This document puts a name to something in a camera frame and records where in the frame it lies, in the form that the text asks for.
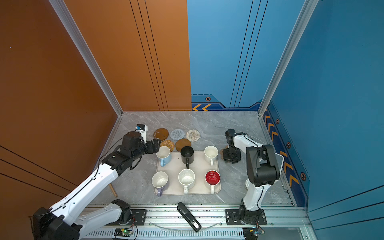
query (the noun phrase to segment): blue wall panel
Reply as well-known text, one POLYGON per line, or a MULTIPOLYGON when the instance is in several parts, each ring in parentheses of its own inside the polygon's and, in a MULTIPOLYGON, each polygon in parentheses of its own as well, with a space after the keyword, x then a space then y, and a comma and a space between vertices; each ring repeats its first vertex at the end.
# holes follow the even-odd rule
MULTIPOLYGON (((311 220, 384 198, 377 189, 343 200, 383 185, 383 12, 378 0, 319 1, 272 98, 311 180, 311 220)), ((366 208, 363 216, 358 213, 364 210, 355 210, 313 224, 321 229, 384 216, 381 205, 366 208)), ((316 232, 320 240, 348 239, 340 237, 353 229, 346 226, 316 232)), ((350 239, 360 239, 359 233, 350 239)))
POLYGON ((188 0, 192 95, 214 96, 225 108, 260 101, 303 3, 188 0))
POLYGON ((213 95, 229 107, 251 3, 187 1, 192 95, 213 95))
POLYGON ((243 78, 240 86, 241 101, 237 101, 236 107, 250 106, 255 98, 264 97, 303 4, 304 0, 268 1, 247 80, 243 78))
POLYGON ((317 230, 316 235, 319 240, 381 240, 383 239, 383 225, 384 219, 377 219, 368 222, 317 230))

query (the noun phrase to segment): mug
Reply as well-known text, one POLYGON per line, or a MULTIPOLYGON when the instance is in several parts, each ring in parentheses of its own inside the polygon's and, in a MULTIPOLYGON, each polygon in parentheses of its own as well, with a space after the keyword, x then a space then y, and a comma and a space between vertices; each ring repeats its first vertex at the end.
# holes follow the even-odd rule
POLYGON ((190 146, 185 146, 181 149, 180 154, 181 160, 187 165, 187 168, 189 168, 189 165, 192 164, 194 160, 193 148, 190 146))
POLYGON ((220 183, 220 174, 215 170, 209 170, 205 174, 205 185, 211 188, 211 194, 215 193, 215 186, 220 183))
POLYGON ((215 146, 208 146, 204 149, 205 154, 205 160, 211 164, 211 166, 214 165, 214 161, 217 159, 218 150, 215 148, 215 146))
POLYGON ((195 173, 186 168, 179 173, 179 183, 184 188, 184 194, 188 194, 188 189, 193 188, 195 185, 195 173))
POLYGON ((160 166, 165 166, 170 162, 172 156, 170 155, 170 149, 167 146, 160 147, 159 151, 156 153, 156 156, 160 160, 160 166))
POLYGON ((152 177, 152 185, 157 188, 157 196, 160 197, 168 187, 168 175, 165 172, 157 172, 152 177))

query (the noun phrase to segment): red mug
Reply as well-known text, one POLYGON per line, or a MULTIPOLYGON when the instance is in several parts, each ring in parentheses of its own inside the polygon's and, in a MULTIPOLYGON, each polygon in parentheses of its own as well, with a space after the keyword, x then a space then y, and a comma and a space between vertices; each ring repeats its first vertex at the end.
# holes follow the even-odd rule
POLYGON ((208 188, 211 188, 211 194, 215 193, 215 186, 220 183, 220 174, 215 170, 209 170, 205 174, 205 184, 208 188))

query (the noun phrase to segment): white mug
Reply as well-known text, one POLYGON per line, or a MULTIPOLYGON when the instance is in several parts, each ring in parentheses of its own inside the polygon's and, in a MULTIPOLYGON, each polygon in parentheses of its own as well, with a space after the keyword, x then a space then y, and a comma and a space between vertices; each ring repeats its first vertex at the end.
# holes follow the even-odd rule
POLYGON ((157 196, 161 197, 169 186, 168 175, 165 172, 157 172, 152 177, 152 185, 157 189, 157 196))
POLYGON ((179 173, 179 183, 184 188, 184 194, 188 194, 188 189, 193 188, 195 185, 195 173, 186 168, 179 173))
POLYGON ((211 189, 211 194, 215 193, 215 187, 220 183, 220 174, 215 170, 209 170, 204 177, 205 185, 211 189))
POLYGON ((218 150, 215 146, 208 146, 204 149, 205 160, 211 165, 214 165, 214 161, 217 159, 218 150))

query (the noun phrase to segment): round coaster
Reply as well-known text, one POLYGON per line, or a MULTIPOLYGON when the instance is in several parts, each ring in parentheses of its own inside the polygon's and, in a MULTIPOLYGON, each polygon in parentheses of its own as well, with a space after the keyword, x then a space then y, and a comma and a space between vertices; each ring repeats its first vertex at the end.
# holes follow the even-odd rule
POLYGON ((185 132, 181 129, 175 129, 170 133, 169 136, 172 138, 172 140, 177 141, 185 137, 185 132))
POLYGON ((188 139, 182 138, 176 142, 176 150, 179 152, 185 146, 192 146, 191 142, 188 139))
POLYGON ((187 139, 191 142, 195 142, 200 138, 200 133, 196 129, 189 130, 187 132, 187 139))
POLYGON ((171 140, 165 140, 160 143, 160 147, 167 146, 169 150, 172 152, 175 149, 175 144, 171 140))
POLYGON ((153 138, 158 138, 160 139, 161 141, 164 141, 167 139, 169 133, 168 133, 168 130, 165 129, 165 128, 159 128, 158 130, 156 130, 154 133, 153 133, 153 138))

